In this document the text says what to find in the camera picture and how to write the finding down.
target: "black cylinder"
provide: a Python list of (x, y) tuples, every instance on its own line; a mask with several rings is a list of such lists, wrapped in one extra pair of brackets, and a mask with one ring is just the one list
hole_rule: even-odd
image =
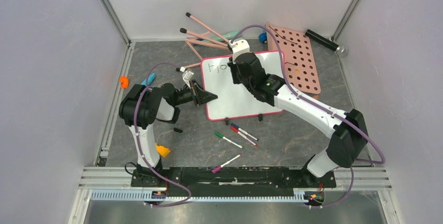
[(317, 34), (316, 32), (313, 32), (311, 30), (307, 30), (305, 33), (306, 36), (308, 36), (310, 39), (317, 41), (318, 43), (326, 46), (327, 48), (331, 49), (332, 51), (337, 50), (339, 45), (335, 44), (334, 42), (328, 40), (327, 38)]

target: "red marker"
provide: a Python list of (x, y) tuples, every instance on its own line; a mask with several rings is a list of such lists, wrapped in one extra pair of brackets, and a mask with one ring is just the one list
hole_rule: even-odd
[(246, 135), (242, 134), (241, 132), (238, 131), (238, 129), (236, 129), (235, 127), (231, 126), (231, 129), (236, 132), (237, 134), (239, 134), (241, 137), (243, 137), (244, 139), (246, 139), (247, 141), (249, 141), (251, 144), (253, 144), (255, 147), (257, 147), (257, 143), (253, 142), (252, 140), (250, 140), (248, 137), (246, 137)]

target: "green marker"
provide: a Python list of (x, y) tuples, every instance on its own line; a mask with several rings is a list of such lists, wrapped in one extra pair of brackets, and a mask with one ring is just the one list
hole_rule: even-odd
[(243, 148), (241, 145), (238, 145), (237, 143), (233, 142), (232, 140), (226, 138), (225, 136), (223, 136), (223, 135), (222, 135), (221, 133), (219, 133), (219, 132), (215, 132), (215, 135), (217, 135), (220, 139), (225, 139), (225, 140), (227, 140), (229, 143), (232, 143), (232, 144), (236, 145), (236, 146), (239, 147), (239, 148)]

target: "gray floor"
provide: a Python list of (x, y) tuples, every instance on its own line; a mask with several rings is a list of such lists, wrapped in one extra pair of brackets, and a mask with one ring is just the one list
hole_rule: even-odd
[[(265, 51), (267, 45), (258, 40), (248, 40), (251, 50)], [(351, 99), (336, 55), (323, 46), (311, 42), (319, 74), (320, 101), (333, 107), (349, 111)], [(229, 54), (223, 50), (197, 47), (203, 57)], [(132, 84), (143, 81), (149, 70), (157, 63), (172, 62), (189, 65), (199, 59), (183, 41), (136, 43), (129, 69), (128, 78)], [(193, 68), (194, 78), (202, 84), (200, 68)], [(174, 67), (159, 66), (154, 86), (170, 82), (176, 88), (183, 86), (181, 73)], [(196, 108), (188, 103), (179, 106), (181, 113), (175, 125), (155, 122), (154, 134), (157, 144), (171, 149), (171, 153), (162, 160), (167, 167), (202, 167), (218, 166), (239, 153), (239, 148), (226, 141), (220, 141), (214, 135), (218, 131), (228, 138), (241, 143), (245, 148), (243, 156), (230, 166), (296, 166), (301, 167), (314, 154), (324, 149), (329, 140), (315, 127), (293, 114), (283, 112), (266, 115), (264, 121), (257, 117), (236, 119), (233, 122), (259, 138), (257, 148), (246, 143), (234, 134), (224, 121), (211, 122), (206, 117), (206, 108)], [(172, 129), (178, 127), (183, 133)], [(360, 155), (368, 158), (366, 150)], [(129, 129), (123, 120), (118, 119), (112, 137), (107, 167), (121, 167), (127, 162), (137, 161), (135, 144)]]
[[(327, 192), (326, 202), (341, 197)], [(150, 208), (142, 202), (91, 201), (85, 223), (387, 223), (377, 192), (351, 192), (342, 203), (309, 210), (301, 203), (186, 203)]]

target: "yellow object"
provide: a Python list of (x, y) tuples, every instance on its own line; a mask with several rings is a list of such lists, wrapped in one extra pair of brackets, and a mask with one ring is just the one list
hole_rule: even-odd
[(171, 150), (169, 150), (169, 148), (164, 147), (164, 146), (159, 146), (157, 144), (155, 144), (155, 147), (157, 148), (157, 152), (164, 158), (166, 157)]

